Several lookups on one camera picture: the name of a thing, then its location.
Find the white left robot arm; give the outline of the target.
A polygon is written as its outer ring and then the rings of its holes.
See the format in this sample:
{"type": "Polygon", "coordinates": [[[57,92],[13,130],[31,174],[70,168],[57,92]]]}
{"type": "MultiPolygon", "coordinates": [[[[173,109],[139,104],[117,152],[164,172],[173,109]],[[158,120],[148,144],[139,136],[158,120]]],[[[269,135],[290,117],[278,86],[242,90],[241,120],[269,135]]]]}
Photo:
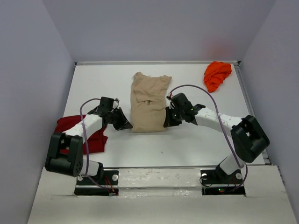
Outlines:
{"type": "Polygon", "coordinates": [[[115,130],[133,126],[119,107],[117,98],[92,98],[79,109],[80,121],[70,129],[55,132],[50,138],[45,169],[71,177],[87,178],[92,184],[103,180],[104,168],[100,162],[89,159],[88,139],[107,125],[115,130]]]}

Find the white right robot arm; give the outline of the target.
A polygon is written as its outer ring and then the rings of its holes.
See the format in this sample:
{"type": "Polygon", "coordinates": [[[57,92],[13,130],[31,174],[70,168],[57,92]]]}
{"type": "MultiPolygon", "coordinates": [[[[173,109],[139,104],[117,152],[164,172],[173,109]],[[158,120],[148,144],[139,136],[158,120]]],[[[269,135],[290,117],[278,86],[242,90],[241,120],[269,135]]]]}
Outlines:
{"type": "Polygon", "coordinates": [[[233,173],[252,163],[270,144],[270,140],[257,119],[232,117],[211,110],[204,105],[192,105],[185,94],[168,96],[164,127],[179,126],[182,122],[204,126],[224,134],[232,152],[220,162],[213,173],[218,182],[226,183],[233,173]]]}

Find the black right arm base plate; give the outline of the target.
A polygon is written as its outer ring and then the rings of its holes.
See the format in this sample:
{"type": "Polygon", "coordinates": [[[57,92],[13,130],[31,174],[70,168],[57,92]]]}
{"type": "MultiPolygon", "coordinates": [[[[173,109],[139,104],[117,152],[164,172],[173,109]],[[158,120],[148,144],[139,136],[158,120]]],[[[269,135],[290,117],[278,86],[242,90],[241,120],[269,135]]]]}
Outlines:
{"type": "Polygon", "coordinates": [[[236,170],[228,179],[220,179],[214,175],[214,169],[200,171],[199,182],[202,185],[203,196],[245,195],[243,178],[240,170],[236,170]]]}

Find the beige t shirt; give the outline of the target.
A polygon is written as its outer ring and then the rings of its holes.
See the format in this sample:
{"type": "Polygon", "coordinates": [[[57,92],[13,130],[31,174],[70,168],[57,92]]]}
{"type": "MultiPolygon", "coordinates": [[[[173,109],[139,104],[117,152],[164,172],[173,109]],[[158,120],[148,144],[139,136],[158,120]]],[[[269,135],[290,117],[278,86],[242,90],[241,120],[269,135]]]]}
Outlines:
{"type": "Polygon", "coordinates": [[[166,92],[171,76],[149,77],[141,72],[133,76],[131,84],[131,129],[134,133],[164,132],[166,92]]]}

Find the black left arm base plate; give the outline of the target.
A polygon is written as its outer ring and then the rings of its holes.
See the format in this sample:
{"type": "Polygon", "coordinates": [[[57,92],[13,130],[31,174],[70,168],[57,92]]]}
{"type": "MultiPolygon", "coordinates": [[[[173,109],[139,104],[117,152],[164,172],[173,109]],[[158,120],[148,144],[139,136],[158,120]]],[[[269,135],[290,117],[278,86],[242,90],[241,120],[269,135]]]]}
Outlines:
{"type": "Polygon", "coordinates": [[[97,177],[77,179],[74,194],[77,196],[118,196],[119,170],[104,169],[100,180],[97,177]]]}

